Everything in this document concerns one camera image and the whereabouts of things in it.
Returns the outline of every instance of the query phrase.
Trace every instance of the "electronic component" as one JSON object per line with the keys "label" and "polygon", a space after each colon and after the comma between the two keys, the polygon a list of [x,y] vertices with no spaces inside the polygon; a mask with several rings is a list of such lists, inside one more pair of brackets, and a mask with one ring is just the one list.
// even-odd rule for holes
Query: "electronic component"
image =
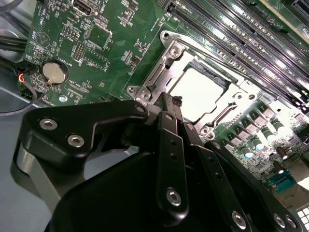
{"label": "electronic component", "polygon": [[262,114],[264,114],[268,118],[272,118],[276,115],[275,112],[273,112],[270,108],[266,107],[265,105],[262,105],[259,110]]}
{"label": "electronic component", "polygon": [[273,142],[276,139],[276,136],[269,129],[263,130],[263,135],[269,142]]}
{"label": "electronic component", "polygon": [[261,140],[257,138],[253,139],[253,145],[255,146],[255,149],[258,151],[264,148],[264,144],[261,142]]}
{"label": "electronic component", "polygon": [[253,119],[253,121],[260,126],[263,126],[268,123],[268,121],[265,118],[263,118],[261,115],[259,115],[257,112],[251,113],[250,116]]}
{"label": "electronic component", "polygon": [[244,120],[242,123],[243,123],[243,126],[245,127],[245,129],[247,131],[251,132],[251,133],[256,132],[257,130],[259,130],[259,128],[257,126],[255,126],[249,120]]}
{"label": "electronic component", "polygon": [[274,177],[270,178],[269,182],[271,185],[277,186],[277,193],[282,193],[296,184],[295,180],[288,172],[275,175]]}
{"label": "electronic component", "polygon": [[246,159],[250,159],[254,156],[254,153],[248,147],[244,147],[241,151]]}
{"label": "electronic component", "polygon": [[59,60],[50,60],[43,65],[42,73],[51,85],[61,84],[69,78],[67,66]]}
{"label": "electronic component", "polygon": [[284,134],[288,134],[289,132],[291,132],[291,130],[289,128],[286,128],[279,121],[273,122],[272,125],[274,126],[274,128],[276,129],[276,131],[278,132],[279,135],[284,135]]}
{"label": "electronic component", "polygon": [[284,168],[281,166],[281,164],[279,164],[278,161],[274,161],[273,166],[276,169],[277,173],[279,173],[279,174],[282,174],[285,171]]}
{"label": "electronic component", "polygon": [[243,140],[246,140],[250,137],[250,134],[241,127],[237,127],[235,133]]}
{"label": "electronic component", "polygon": [[235,146],[239,146],[242,143],[242,140],[234,134],[230,134],[228,138]]}
{"label": "electronic component", "polygon": [[231,142],[229,142],[228,140],[224,140],[222,143],[229,152],[232,153],[234,151],[235,147],[233,146]]}
{"label": "electronic component", "polygon": [[137,9],[138,3],[134,0],[131,0],[129,3],[129,8],[131,8],[133,11]]}
{"label": "electronic component", "polygon": [[76,10],[86,16],[98,15],[99,7],[90,0],[72,0],[72,3]]}
{"label": "electronic component", "polygon": [[296,134],[298,138],[306,145],[309,144],[309,125],[306,126],[303,130]]}
{"label": "electronic component", "polygon": [[286,152],[282,147],[277,147],[276,152],[283,160],[289,158],[289,156],[286,154]]}

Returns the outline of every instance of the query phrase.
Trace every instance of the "green circuit board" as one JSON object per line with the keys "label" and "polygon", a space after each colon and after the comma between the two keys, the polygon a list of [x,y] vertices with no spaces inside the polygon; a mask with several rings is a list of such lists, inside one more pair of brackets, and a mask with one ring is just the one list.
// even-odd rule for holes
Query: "green circuit board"
{"label": "green circuit board", "polygon": [[[25,60],[39,65],[40,69],[32,76],[26,76],[26,80],[42,93],[42,101],[50,106],[130,100],[127,87],[141,86],[165,50],[159,38],[163,30],[190,36],[222,61],[232,64],[253,79],[254,73],[248,67],[250,70],[263,70],[267,75],[266,71],[271,70],[272,67],[263,59],[291,79],[296,76],[306,78],[300,69],[309,72],[309,60],[304,55],[306,51],[294,47],[290,43],[291,37],[282,37],[266,19],[256,18],[255,11],[245,1],[201,0],[199,10],[195,10],[190,8],[190,4],[197,0],[92,0],[91,4],[97,11],[90,12],[90,15],[76,8],[74,4],[77,1],[90,2],[49,0],[47,4],[38,2],[36,5]],[[170,3],[179,8],[175,14],[169,14],[165,9]],[[270,14],[269,9],[261,4],[258,2],[256,5]],[[226,15],[231,13],[235,17],[227,18]],[[181,14],[187,20],[182,20],[179,17]],[[284,28],[295,34],[286,26]],[[209,38],[218,42],[220,47]],[[298,41],[299,47],[307,47],[302,36],[296,35],[294,40]],[[283,56],[289,56],[291,62],[282,65]],[[70,73],[67,81],[60,85],[51,85],[46,81],[42,66],[50,60],[66,65]],[[231,74],[210,61],[209,64],[233,80]],[[273,78],[286,87],[278,77]],[[245,112],[239,112],[240,117],[220,124],[215,131],[216,139],[223,141],[234,133],[241,119],[251,110],[256,110],[262,98],[263,93]],[[295,115],[294,112],[288,115],[286,123],[297,132],[306,121],[296,121]],[[254,150],[250,139],[244,141],[244,145]],[[255,177],[268,183],[275,173],[272,161],[266,157],[277,146],[286,145],[288,139],[290,137],[284,137],[270,144],[264,154],[255,152],[254,159],[245,159],[240,153],[241,147],[234,151],[234,155]],[[295,153],[301,153],[309,147],[298,139],[293,148]]]}

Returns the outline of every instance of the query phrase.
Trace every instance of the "dimm slot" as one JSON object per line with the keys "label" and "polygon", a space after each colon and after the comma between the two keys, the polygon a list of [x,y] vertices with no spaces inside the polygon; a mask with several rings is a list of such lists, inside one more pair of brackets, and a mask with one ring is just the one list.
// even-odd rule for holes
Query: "dimm slot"
{"label": "dimm slot", "polygon": [[[205,8],[205,6],[202,5],[197,0],[185,0],[185,2],[190,2],[190,3],[193,2],[196,6],[200,7],[201,10],[203,10],[205,12],[207,11],[207,8]],[[216,8],[216,10],[218,10],[220,13],[222,13],[223,15],[228,17],[235,25],[237,25],[237,27],[239,27],[245,33],[249,34],[255,41],[261,43],[263,45],[263,47],[266,48],[266,50],[268,50],[270,52],[270,54],[275,54],[275,56],[277,56],[277,59],[283,60],[285,62],[286,67],[292,67],[292,70],[290,70],[291,73],[296,72],[304,81],[308,79],[307,73],[301,67],[298,66],[297,62],[295,62],[293,59],[289,59],[287,56],[285,56],[284,51],[281,48],[279,48],[279,50],[278,50],[278,47],[272,46],[272,44],[268,40],[264,39],[259,34],[255,34],[254,29],[252,29],[252,28],[248,29],[248,27],[243,22],[241,22],[235,15],[233,15],[233,13],[229,9],[225,10],[223,7],[221,7],[218,3],[216,3],[213,0],[208,0],[208,3],[213,5]],[[285,72],[286,75],[291,76],[288,73],[288,71],[285,71],[285,70],[283,70],[283,71]]]}
{"label": "dimm slot", "polygon": [[[217,28],[220,28],[220,30],[222,32],[225,33],[225,36],[227,38],[229,38],[231,41],[233,41],[235,44],[237,44],[237,42],[239,43],[238,46],[239,47],[243,47],[243,41],[239,41],[235,38],[235,35],[230,33],[230,31],[228,30],[228,28],[226,28],[225,25],[220,25],[218,24],[217,22],[215,22],[214,20],[218,20],[218,21],[221,21],[219,18],[217,18],[213,13],[211,13],[208,9],[206,9],[203,5],[201,5],[200,3],[199,4],[196,4],[196,1],[194,0],[190,0],[191,3],[187,3],[186,6],[191,9],[193,12],[195,12],[197,15],[199,15],[203,20],[207,21],[208,23],[210,23],[211,25],[217,27]],[[247,49],[243,49],[245,50],[247,53],[249,53],[249,50],[251,50],[249,47],[247,47]],[[285,83],[285,85],[287,85],[288,87],[290,87],[292,90],[294,91],[299,91],[301,92],[301,90],[303,91],[307,91],[307,89],[305,89],[301,84],[299,83],[294,83],[293,81],[294,80],[291,80],[291,78],[289,78],[286,74],[284,74],[280,69],[278,68],[275,68],[273,67],[273,65],[267,65],[266,63],[267,62],[261,62],[263,59],[260,59],[258,58],[259,55],[255,56],[256,57],[256,60],[259,60],[260,63],[262,63],[267,69],[269,69],[270,71],[272,71],[274,74],[276,74],[276,76],[278,78],[281,79],[281,81],[283,81]],[[307,97],[303,94],[302,94],[302,100],[303,101],[306,101],[307,100]]]}
{"label": "dimm slot", "polygon": [[[231,7],[229,5],[228,2],[226,2],[225,0],[217,0],[218,2],[220,2],[225,8],[229,8]],[[290,55],[284,51],[284,53],[287,55],[287,57],[291,60],[294,60],[298,66],[304,70],[305,72],[308,72],[309,71],[309,66],[306,65],[305,67],[304,66],[301,66],[301,64],[299,64],[297,62],[298,59],[300,59],[303,63],[308,63],[307,61],[307,57],[301,52],[299,51],[298,48],[296,48],[295,46],[291,45],[291,43],[284,39],[284,38],[281,38],[281,37],[278,37],[277,36],[277,33],[274,32],[274,30],[272,28],[269,27],[268,25],[268,22],[266,22],[263,18],[261,17],[256,17],[256,14],[251,10],[249,9],[243,2],[239,1],[239,0],[236,0],[237,3],[238,3],[238,7],[245,13],[250,13],[251,16],[254,15],[254,19],[264,28],[265,32],[261,31],[258,26],[256,26],[253,22],[251,22],[250,20],[248,20],[245,16],[243,16],[242,14],[240,14],[239,12],[235,12],[233,11],[232,13],[238,17],[239,19],[241,19],[243,22],[245,22],[246,24],[248,24],[250,27],[252,27],[255,31],[259,31],[261,37],[263,37],[265,40],[267,40],[269,43],[271,43],[275,48],[277,48],[278,50],[284,50],[284,48],[282,46],[286,46],[288,47],[291,51],[293,51],[295,53],[295,58],[292,58],[290,57]],[[269,33],[269,36],[273,36],[273,37],[276,37],[278,41],[281,42],[281,45],[276,43],[274,40],[272,39],[269,39],[269,36],[267,35],[267,33]]]}

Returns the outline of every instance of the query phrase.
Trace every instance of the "screw head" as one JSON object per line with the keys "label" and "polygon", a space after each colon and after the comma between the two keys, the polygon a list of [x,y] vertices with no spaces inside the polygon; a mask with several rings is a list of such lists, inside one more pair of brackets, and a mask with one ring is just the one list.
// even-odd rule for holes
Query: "screw head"
{"label": "screw head", "polygon": [[145,110],[143,108],[141,108],[140,106],[136,106],[136,109],[140,112],[145,112]]}
{"label": "screw head", "polygon": [[130,88],[128,89],[128,92],[129,92],[129,93],[135,93],[135,88],[130,87]]}
{"label": "screw head", "polygon": [[276,223],[277,223],[278,225],[280,225],[282,228],[285,228],[285,223],[284,223],[284,221],[282,220],[282,218],[279,217],[278,214],[274,214],[274,219],[275,219],[275,221],[276,221]]}
{"label": "screw head", "polygon": [[67,101],[68,101],[68,97],[65,96],[65,95],[60,95],[60,96],[59,96],[59,101],[61,101],[61,102],[67,102]]}
{"label": "screw head", "polygon": [[68,144],[73,147],[79,148],[85,144],[85,140],[81,136],[73,134],[68,137]]}
{"label": "screw head", "polygon": [[182,203],[182,198],[179,193],[173,189],[169,189],[166,192],[166,198],[173,206],[179,206]]}
{"label": "screw head", "polygon": [[194,126],[192,126],[190,123],[187,123],[187,124],[186,124],[186,127],[187,127],[189,130],[191,130],[191,131],[194,130]]}
{"label": "screw head", "polygon": [[289,223],[294,229],[296,229],[297,226],[296,226],[295,222],[294,222],[288,215],[286,215],[285,218],[286,218],[286,220],[288,221],[288,223]]}
{"label": "screw head", "polygon": [[43,118],[39,125],[42,129],[47,131],[52,131],[58,127],[58,123],[55,120],[52,120],[50,118]]}
{"label": "screw head", "polygon": [[221,146],[218,144],[218,143],[216,143],[216,142],[214,142],[214,143],[212,143],[217,149],[221,149]]}
{"label": "screw head", "polygon": [[180,52],[180,48],[179,47],[176,47],[176,46],[173,46],[170,51],[169,51],[169,54],[172,58],[176,59],[180,56],[181,52]]}
{"label": "screw head", "polygon": [[246,221],[237,211],[232,212],[232,219],[239,228],[246,229]]}

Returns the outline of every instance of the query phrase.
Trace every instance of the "ram slot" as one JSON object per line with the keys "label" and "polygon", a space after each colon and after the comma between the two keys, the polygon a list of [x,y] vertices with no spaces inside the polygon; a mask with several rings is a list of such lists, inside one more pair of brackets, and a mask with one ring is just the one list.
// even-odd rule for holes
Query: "ram slot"
{"label": "ram slot", "polygon": [[[195,7],[199,7],[200,10],[202,10],[203,12],[209,14],[209,10],[202,5],[199,1],[197,0],[185,0],[184,2],[186,2],[187,4],[192,4]],[[211,4],[215,10],[217,10],[218,12],[220,12],[222,15],[224,15],[225,17],[227,17],[230,21],[232,21],[235,25],[236,25],[236,29],[238,29],[238,31],[242,31],[243,33],[247,33],[248,36],[250,36],[254,41],[260,43],[261,47],[263,49],[265,49],[266,51],[268,51],[268,57],[270,59],[272,59],[272,61],[274,62],[274,64],[283,70],[283,72],[287,75],[290,76],[291,79],[296,80],[295,79],[295,73],[297,75],[299,75],[300,78],[302,78],[304,81],[308,80],[308,75],[306,72],[304,72],[302,69],[300,69],[298,67],[297,62],[295,62],[292,59],[288,59],[287,56],[284,55],[284,51],[282,49],[278,50],[276,47],[273,47],[271,43],[269,43],[269,41],[265,40],[263,37],[261,37],[258,34],[255,34],[254,29],[249,29],[244,23],[242,23],[239,19],[237,19],[232,12],[230,12],[229,10],[225,10],[222,6],[220,6],[220,4],[218,4],[217,2],[213,1],[213,0],[208,0],[208,3]],[[221,21],[222,24],[225,24],[225,21],[223,19],[221,19],[220,17],[215,17],[216,20]],[[254,49],[256,52],[260,53],[261,51],[258,50],[257,46],[253,46],[251,42],[247,42],[247,44]],[[284,66],[282,66],[282,63],[280,62],[278,64],[278,60],[283,61]]]}
{"label": "ram slot", "polygon": [[[229,28],[224,24],[224,22],[222,22],[222,24],[217,23],[217,21],[221,21],[221,19],[216,17],[210,10],[208,10],[206,7],[204,7],[200,2],[198,2],[196,0],[188,0],[187,3],[186,3],[186,6],[192,12],[199,15],[203,20],[205,20],[206,22],[215,26],[216,28],[219,28],[220,31],[222,31],[224,33],[225,37],[229,38],[231,40],[231,42],[237,44],[237,46],[243,47],[244,44],[247,44],[251,47],[251,49],[255,50],[258,54],[262,53],[262,51],[257,46],[254,46],[249,41],[243,42],[242,40],[239,40],[239,39],[241,39],[241,37],[239,39],[237,39],[235,37],[235,34],[232,34],[229,31]],[[247,49],[244,49],[244,51],[246,53],[248,53],[249,51],[252,52],[251,49],[249,47],[247,47]],[[276,61],[278,60],[278,58],[274,58],[273,55],[270,54],[270,53],[268,53],[268,54],[264,53],[264,55],[268,56],[268,59],[272,59],[274,64],[276,64]],[[259,57],[258,60],[260,60],[260,61],[266,60],[266,59],[260,58],[261,57],[260,55],[257,55],[257,57]],[[273,65],[266,65],[266,63],[267,63],[267,61],[263,62],[263,64],[265,64],[265,67],[260,67],[260,68],[267,68],[268,70],[275,73],[276,76],[279,77],[281,79],[281,81],[283,81],[284,84],[286,86],[288,86],[289,88],[291,88],[293,91],[302,91],[302,90],[306,91],[306,89],[301,84],[295,83],[294,77],[290,73],[288,73],[286,70],[282,70],[283,69],[282,67],[276,68]],[[305,95],[303,95],[302,100],[306,101],[307,97]]]}
{"label": "ram slot", "polygon": [[247,7],[242,1],[235,0],[233,3],[225,0],[217,0],[227,9],[234,9],[232,13],[257,31],[266,41],[272,44],[277,50],[282,51],[290,60],[293,60],[299,68],[309,72],[308,58],[288,40],[280,37],[263,18]]}

